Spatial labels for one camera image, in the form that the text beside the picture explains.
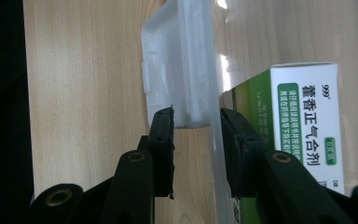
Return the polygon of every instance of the wooden table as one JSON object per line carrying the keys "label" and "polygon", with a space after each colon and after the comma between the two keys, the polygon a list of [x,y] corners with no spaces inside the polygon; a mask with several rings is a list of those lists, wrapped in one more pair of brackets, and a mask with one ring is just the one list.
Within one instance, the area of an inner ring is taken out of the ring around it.
{"label": "wooden table", "polygon": [[[163,3],[24,0],[35,196],[59,183],[99,184],[148,133],[141,28]],[[224,65],[219,92],[274,63],[339,64],[350,193],[358,185],[358,1],[216,0],[211,11]],[[157,200],[157,223],[214,222],[210,131],[175,131],[175,201]]]}

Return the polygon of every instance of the cardboard box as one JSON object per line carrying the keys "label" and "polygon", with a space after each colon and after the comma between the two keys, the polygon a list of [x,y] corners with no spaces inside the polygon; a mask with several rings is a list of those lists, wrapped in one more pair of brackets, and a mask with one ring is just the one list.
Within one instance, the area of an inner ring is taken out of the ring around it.
{"label": "cardboard box", "polygon": [[224,107],[249,120],[268,149],[294,154],[321,185],[344,193],[336,64],[273,65],[223,99]]}

